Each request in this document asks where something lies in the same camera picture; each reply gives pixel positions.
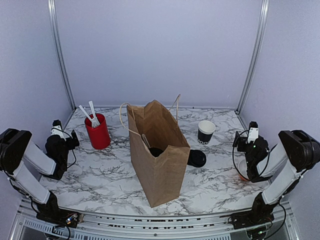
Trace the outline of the brown paper bag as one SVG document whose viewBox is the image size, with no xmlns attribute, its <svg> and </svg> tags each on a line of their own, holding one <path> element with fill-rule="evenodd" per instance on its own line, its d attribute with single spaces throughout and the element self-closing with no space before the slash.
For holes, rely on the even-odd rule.
<svg viewBox="0 0 320 240">
<path fill-rule="evenodd" d="M 150 207 L 177 199 L 187 167 L 191 147 L 182 133 L 178 114 L 172 114 L 159 101 L 145 106 L 123 103 L 129 132 L 130 159 Z M 151 148 L 163 153 L 154 157 L 145 145 L 145 134 Z"/>
</svg>

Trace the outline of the black plastic cup lid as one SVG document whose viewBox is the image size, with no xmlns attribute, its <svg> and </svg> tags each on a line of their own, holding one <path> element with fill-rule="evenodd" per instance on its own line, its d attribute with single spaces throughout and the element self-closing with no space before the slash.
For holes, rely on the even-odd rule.
<svg viewBox="0 0 320 240">
<path fill-rule="evenodd" d="M 151 155 L 155 158 L 159 157 L 164 151 L 157 147 L 151 147 L 149 148 L 149 152 Z"/>
</svg>

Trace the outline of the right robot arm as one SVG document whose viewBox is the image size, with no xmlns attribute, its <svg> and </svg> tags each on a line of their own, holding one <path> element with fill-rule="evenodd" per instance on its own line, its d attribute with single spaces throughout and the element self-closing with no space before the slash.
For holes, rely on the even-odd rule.
<svg viewBox="0 0 320 240">
<path fill-rule="evenodd" d="M 251 210 L 234 213 L 230 221 L 235 229 L 252 227 L 274 220 L 274 208 L 291 192 L 303 175 L 320 161 L 320 143 L 302 130 L 282 130 L 278 143 L 270 148 L 252 127 L 248 135 L 236 132 L 232 149 L 245 155 L 245 179 L 251 183 L 272 180 L 255 197 Z"/>
</svg>

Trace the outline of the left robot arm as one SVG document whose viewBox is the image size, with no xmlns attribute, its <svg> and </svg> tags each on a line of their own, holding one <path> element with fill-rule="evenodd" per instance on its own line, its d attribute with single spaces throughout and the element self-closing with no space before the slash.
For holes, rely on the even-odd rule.
<svg viewBox="0 0 320 240">
<path fill-rule="evenodd" d="M 81 214 L 59 207 L 58 198 L 39 181 L 39 175 L 61 180 L 68 170 L 68 156 L 79 145 L 77 136 L 52 134 L 42 151 L 28 130 L 8 128 L 0 135 L 0 170 L 13 188 L 31 201 L 36 218 L 59 226 L 76 228 Z"/>
</svg>

